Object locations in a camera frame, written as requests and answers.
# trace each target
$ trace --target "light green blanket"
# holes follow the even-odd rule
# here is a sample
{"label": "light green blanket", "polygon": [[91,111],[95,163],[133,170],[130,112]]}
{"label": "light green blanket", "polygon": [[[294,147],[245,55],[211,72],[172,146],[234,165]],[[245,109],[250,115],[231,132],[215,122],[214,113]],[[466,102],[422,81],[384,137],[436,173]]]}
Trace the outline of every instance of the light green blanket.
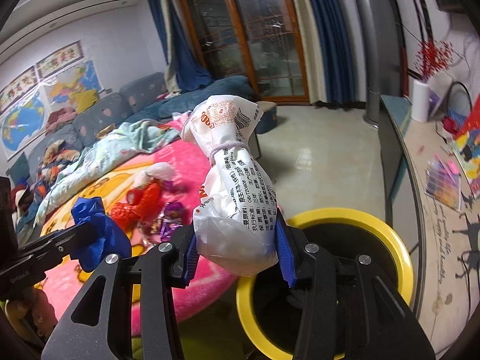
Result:
{"label": "light green blanket", "polygon": [[178,130],[162,130],[156,125],[154,120],[122,123],[92,148],[83,149],[78,161],[58,174],[57,182],[38,208],[35,224],[43,225],[49,213],[131,157],[138,153],[151,154],[178,138]]}

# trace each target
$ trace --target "red berry branch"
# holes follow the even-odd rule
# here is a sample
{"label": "red berry branch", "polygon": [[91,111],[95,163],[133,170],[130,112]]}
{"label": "red berry branch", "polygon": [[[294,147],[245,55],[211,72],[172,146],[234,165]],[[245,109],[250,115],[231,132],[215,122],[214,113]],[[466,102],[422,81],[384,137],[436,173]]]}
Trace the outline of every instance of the red berry branch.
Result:
{"label": "red berry branch", "polygon": [[435,73],[442,69],[448,70],[448,64],[453,61],[453,46],[450,42],[435,40],[421,42],[419,46],[415,68],[420,72],[422,82],[426,83]]}

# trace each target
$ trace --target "yellow ring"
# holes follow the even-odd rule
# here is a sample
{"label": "yellow ring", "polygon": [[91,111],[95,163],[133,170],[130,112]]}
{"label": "yellow ring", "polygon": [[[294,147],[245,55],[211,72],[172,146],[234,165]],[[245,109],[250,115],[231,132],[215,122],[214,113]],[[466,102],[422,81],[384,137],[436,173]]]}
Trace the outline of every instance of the yellow ring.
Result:
{"label": "yellow ring", "polygon": [[[375,235],[388,249],[394,260],[398,277],[398,292],[407,304],[413,294],[413,267],[409,252],[390,226],[373,215],[350,208],[320,208],[303,212],[288,221],[290,226],[307,228],[322,223],[344,223],[360,227]],[[261,331],[254,315],[253,290],[255,277],[241,277],[237,285],[237,312],[243,330],[250,341],[265,356],[273,360],[292,360],[292,354],[275,346]]]}

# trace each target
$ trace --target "silver bolt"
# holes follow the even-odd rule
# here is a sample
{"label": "silver bolt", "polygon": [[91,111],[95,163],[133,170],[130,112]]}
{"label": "silver bolt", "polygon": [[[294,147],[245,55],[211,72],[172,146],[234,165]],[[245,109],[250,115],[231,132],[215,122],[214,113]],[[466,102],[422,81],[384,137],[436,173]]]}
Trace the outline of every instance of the silver bolt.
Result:
{"label": "silver bolt", "polygon": [[307,244],[305,250],[309,253],[316,253],[320,250],[317,244]]}
{"label": "silver bolt", "polygon": [[366,254],[361,254],[358,256],[358,261],[360,261],[360,264],[368,265],[371,263],[371,258],[370,256],[367,256]]}
{"label": "silver bolt", "polygon": [[164,243],[158,245],[158,250],[162,251],[162,252],[171,251],[172,247],[173,247],[173,245],[171,243],[164,242]]}
{"label": "silver bolt", "polygon": [[109,254],[107,257],[105,257],[105,262],[107,264],[115,264],[119,260],[119,255],[118,254]]}

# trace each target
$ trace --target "white vase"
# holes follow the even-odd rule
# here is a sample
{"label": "white vase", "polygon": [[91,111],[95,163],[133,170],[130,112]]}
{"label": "white vase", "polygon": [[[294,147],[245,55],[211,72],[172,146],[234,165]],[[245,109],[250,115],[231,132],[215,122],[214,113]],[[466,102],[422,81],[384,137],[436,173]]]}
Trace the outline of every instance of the white vase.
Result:
{"label": "white vase", "polygon": [[428,120],[430,107],[430,87],[424,82],[413,81],[412,119],[425,123]]}

